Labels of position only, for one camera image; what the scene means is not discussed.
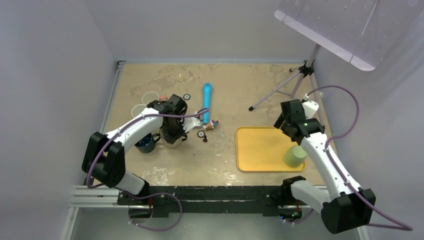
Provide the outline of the pink ceramic mug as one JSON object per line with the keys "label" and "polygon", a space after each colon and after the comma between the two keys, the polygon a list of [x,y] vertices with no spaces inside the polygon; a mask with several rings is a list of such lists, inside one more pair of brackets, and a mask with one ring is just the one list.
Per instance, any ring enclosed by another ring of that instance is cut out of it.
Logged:
{"label": "pink ceramic mug", "polygon": [[142,97],[141,97],[141,102],[145,105],[153,102],[153,101],[167,101],[168,97],[165,95],[160,96],[157,92],[154,91],[149,91],[146,92]]}

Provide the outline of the light green ceramic mug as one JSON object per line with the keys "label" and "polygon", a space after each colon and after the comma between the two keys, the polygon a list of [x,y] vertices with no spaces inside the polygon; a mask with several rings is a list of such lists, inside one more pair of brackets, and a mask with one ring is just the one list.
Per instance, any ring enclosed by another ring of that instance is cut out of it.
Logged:
{"label": "light green ceramic mug", "polygon": [[304,163],[306,157],[306,151],[301,146],[295,145],[285,152],[283,161],[288,167],[297,168]]}

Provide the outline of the dark blue ceramic mug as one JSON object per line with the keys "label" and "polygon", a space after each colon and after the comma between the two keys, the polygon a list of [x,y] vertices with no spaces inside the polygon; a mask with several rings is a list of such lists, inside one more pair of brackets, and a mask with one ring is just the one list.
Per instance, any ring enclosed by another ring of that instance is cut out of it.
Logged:
{"label": "dark blue ceramic mug", "polygon": [[149,133],[139,140],[134,146],[142,153],[151,153],[160,139],[161,136],[159,133]]}

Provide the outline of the cream white ceramic mug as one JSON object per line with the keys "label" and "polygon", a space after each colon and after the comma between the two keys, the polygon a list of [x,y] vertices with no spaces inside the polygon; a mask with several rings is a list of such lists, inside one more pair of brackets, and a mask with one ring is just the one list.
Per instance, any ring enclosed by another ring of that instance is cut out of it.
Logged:
{"label": "cream white ceramic mug", "polygon": [[188,135],[186,133],[183,133],[183,132],[169,133],[163,128],[159,130],[159,135],[160,135],[161,143],[165,147],[171,148],[171,149],[177,147],[180,143],[186,141],[188,138]]}

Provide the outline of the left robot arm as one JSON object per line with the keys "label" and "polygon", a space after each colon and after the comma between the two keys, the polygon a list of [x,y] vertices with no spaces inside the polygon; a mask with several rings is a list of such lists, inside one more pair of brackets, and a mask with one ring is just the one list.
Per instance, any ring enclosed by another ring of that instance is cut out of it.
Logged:
{"label": "left robot arm", "polygon": [[168,147],[187,139],[184,115],[187,103],[173,94],[167,101],[154,100],[143,112],[125,125],[108,133],[93,133],[88,140],[82,170],[109,188],[129,193],[138,205],[149,199],[149,183],[126,169],[125,155],[144,137],[159,129],[159,137]]}

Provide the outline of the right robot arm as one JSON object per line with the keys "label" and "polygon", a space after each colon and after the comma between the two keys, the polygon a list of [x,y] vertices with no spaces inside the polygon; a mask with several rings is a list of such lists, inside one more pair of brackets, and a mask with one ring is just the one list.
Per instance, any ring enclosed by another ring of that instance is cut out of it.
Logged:
{"label": "right robot arm", "polygon": [[313,186],[302,176],[283,180],[278,200],[299,200],[320,214],[326,229],[338,234],[370,223],[376,196],[350,176],[328,143],[325,127],[314,114],[319,106],[311,100],[281,102],[274,127],[297,143],[311,158],[327,191]]}

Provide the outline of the grey teal ceramic mug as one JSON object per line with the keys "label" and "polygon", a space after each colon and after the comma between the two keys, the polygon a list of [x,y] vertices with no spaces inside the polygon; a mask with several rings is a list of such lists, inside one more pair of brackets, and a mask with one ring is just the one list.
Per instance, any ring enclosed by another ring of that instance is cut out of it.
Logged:
{"label": "grey teal ceramic mug", "polygon": [[137,104],[131,109],[131,117],[133,119],[137,118],[145,109],[147,108],[146,104]]}

